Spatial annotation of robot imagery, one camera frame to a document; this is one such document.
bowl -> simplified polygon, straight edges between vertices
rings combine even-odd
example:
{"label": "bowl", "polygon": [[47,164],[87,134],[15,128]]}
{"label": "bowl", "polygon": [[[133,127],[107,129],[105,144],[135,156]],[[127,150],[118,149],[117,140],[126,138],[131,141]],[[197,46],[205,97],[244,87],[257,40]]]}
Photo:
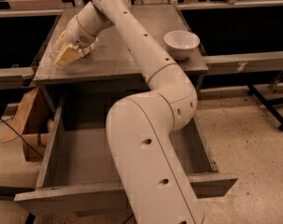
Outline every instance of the bowl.
{"label": "bowl", "polygon": [[163,40],[166,50],[175,60],[185,60],[200,44],[196,34],[183,30],[167,33]]}

drawer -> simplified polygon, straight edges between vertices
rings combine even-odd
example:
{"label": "drawer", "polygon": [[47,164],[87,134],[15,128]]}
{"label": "drawer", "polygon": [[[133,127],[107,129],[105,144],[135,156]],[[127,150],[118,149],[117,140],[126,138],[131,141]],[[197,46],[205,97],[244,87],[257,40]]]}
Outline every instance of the drawer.
{"label": "drawer", "polygon": [[[15,202],[35,216],[79,216],[130,208],[106,138],[106,114],[129,92],[75,92],[62,96],[33,192]],[[196,117],[171,134],[172,144],[198,197],[222,196],[235,175],[220,175]]]}

tabletop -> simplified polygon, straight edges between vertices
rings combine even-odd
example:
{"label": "tabletop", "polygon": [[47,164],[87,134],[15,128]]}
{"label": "tabletop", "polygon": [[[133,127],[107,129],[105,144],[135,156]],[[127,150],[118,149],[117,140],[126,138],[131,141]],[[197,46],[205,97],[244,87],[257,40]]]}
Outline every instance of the tabletop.
{"label": "tabletop", "polygon": [[[46,85],[140,76],[139,68],[114,26],[99,34],[96,47],[87,57],[62,69],[53,65],[50,58],[52,45],[79,11],[79,8],[68,8],[61,15],[37,68],[34,82]],[[132,6],[131,11],[164,48],[165,34],[173,30],[188,30],[173,5]],[[187,74],[205,74],[208,71],[199,49],[186,60],[178,61],[178,64]]]}

robotic arm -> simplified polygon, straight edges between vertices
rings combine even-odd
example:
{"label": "robotic arm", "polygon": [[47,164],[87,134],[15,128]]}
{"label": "robotic arm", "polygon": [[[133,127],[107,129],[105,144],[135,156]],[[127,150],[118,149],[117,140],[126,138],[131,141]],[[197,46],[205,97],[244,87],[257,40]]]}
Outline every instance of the robotic arm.
{"label": "robotic arm", "polygon": [[197,96],[171,56],[130,12],[129,0],[92,0],[67,25],[55,48],[64,67],[111,23],[151,91],[125,97],[110,109],[106,134],[138,223],[202,224],[205,214],[171,145],[169,134],[192,118]]}

floor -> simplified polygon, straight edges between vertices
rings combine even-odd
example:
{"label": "floor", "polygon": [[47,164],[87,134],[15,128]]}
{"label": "floor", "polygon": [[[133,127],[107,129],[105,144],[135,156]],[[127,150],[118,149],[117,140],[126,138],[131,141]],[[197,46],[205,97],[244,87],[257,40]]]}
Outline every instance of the floor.
{"label": "floor", "polygon": [[[24,7],[21,2],[11,5]],[[274,96],[265,86],[259,89],[266,97]],[[2,119],[10,123],[15,110],[16,105],[10,105]],[[283,115],[283,105],[278,110]],[[199,201],[209,223],[283,224],[283,132],[277,121],[256,97],[247,95],[246,87],[202,91],[197,116],[219,171],[238,176],[226,196]],[[2,144],[7,129],[0,122],[0,186],[34,188],[40,163],[24,159],[20,139]],[[131,211],[94,217],[65,213],[37,217],[35,224],[121,224],[130,215]],[[23,224],[27,216],[14,202],[0,201],[0,223]],[[133,224],[134,218],[127,223]]]}

